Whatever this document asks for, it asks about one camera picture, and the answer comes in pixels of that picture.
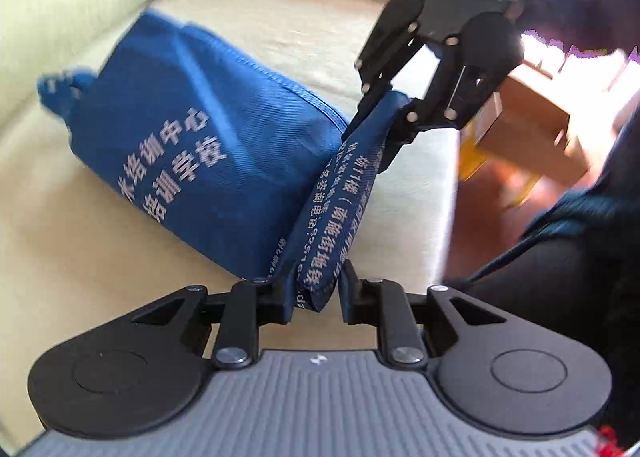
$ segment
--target blue fabric pouch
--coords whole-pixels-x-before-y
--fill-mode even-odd
[[[341,145],[345,119],[308,89],[155,12],[99,76],[44,76],[38,92],[76,156],[124,198],[238,277],[290,260],[290,302],[314,310],[335,287],[386,132],[408,101],[387,95]]]

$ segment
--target beige sofa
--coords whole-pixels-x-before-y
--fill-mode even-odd
[[[353,61],[385,0],[153,0],[211,28],[308,85],[347,115],[360,97]],[[133,14],[69,65],[98,68]],[[399,76],[418,95],[436,61],[424,52]],[[376,186],[351,250],[362,277],[423,293],[442,273],[456,183],[457,134],[422,134]],[[130,206],[68,148],[68,132],[34,97],[0,131],[0,445],[41,430],[26,392],[47,348],[190,283],[210,292],[236,280]],[[346,327],[334,299],[322,314],[261,329],[262,346],[371,347],[371,328]]]

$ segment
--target small logo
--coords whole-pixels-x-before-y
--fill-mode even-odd
[[[310,361],[314,365],[318,365],[318,367],[319,367],[323,363],[327,363],[327,361],[329,361],[329,358],[327,358],[324,354],[318,354],[318,355],[316,355],[315,358],[311,358]]]

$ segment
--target bag strap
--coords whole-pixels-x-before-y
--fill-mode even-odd
[[[41,76],[38,80],[40,103],[66,122],[78,100],[95,80],[95,73],[82,68]]]
[[[329,301],[367,207],[386,135],[410,101],[395,91],[385,95],[327,163],[286,246],[279,246],[276,272],[286,261],[298,263],[297,307],[319,312]]]

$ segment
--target cardboard box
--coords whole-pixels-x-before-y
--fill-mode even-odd
[[[567,149],[569,117],[523,82],[507,77],[474,119],[475,145],[570,187],[589,167],[577,140]]]

